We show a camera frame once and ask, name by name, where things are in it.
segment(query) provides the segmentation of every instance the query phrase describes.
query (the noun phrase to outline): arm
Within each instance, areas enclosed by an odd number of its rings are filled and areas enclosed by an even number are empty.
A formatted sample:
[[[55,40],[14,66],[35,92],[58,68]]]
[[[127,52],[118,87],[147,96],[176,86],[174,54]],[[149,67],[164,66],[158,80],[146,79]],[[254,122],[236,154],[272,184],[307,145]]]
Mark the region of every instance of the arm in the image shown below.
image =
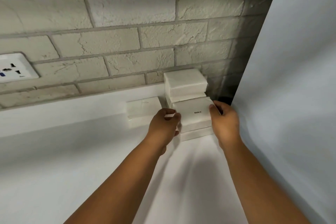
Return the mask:
[[[239,118],[229,105],[210,106],[212,127],[224,151],[230,173],[249,224],[308,224],[290,198],[267,174],[239,135]]]
[[[125,158],[102,185],[69,217],[65,224],[131,224],[159,157],[178,134],[181,119],[172,109],[161,109],[149,125],[145,139]]]

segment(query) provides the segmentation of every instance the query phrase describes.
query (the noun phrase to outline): electrical outlet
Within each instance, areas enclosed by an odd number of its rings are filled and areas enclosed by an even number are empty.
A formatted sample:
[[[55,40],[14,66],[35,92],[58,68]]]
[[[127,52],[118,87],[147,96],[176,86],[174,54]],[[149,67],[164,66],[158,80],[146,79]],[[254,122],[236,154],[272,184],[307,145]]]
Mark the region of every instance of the electrical outlet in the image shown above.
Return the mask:
[[[0,83],[39,78],[22,53],[0,55]]]

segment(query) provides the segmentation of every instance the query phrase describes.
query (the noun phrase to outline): brick wall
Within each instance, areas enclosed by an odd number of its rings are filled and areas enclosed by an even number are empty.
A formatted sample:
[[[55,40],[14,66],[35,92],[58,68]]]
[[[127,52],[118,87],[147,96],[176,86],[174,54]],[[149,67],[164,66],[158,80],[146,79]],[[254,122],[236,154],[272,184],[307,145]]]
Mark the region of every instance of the brick wall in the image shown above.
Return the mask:
[[[0,108],[163,81],[198,68],[238,85],[272,0],[0,0],[0,54],[40,78],[0,84]]]

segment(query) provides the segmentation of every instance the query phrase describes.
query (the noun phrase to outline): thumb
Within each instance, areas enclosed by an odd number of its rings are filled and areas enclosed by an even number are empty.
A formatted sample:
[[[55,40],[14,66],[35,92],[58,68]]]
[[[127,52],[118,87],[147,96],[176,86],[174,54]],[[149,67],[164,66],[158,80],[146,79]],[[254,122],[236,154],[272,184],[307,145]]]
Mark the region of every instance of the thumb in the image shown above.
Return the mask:
[[[220,117],[221,114],[219,113],[217,107],[215,105],[210,105],[209,106],[209,111],[210,111],[210,115],[211,115],[211,119],[215,119],[216,117]]]
[[[177,112],[174,114],[174,116],[170,119],[169,122],[177,126],[180,120],[181,120],[181,114]]]

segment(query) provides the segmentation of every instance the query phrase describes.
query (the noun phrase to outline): forearm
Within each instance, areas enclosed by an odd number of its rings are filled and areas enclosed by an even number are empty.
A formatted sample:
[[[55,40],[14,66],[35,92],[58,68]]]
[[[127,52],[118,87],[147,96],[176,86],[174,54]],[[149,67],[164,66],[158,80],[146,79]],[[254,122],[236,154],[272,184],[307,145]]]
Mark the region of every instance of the forearm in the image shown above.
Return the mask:
[[[223,149],[249,224],[309,223],[241,139]]]
[[[65,224],[131,224],[161,152],[141,142]]]

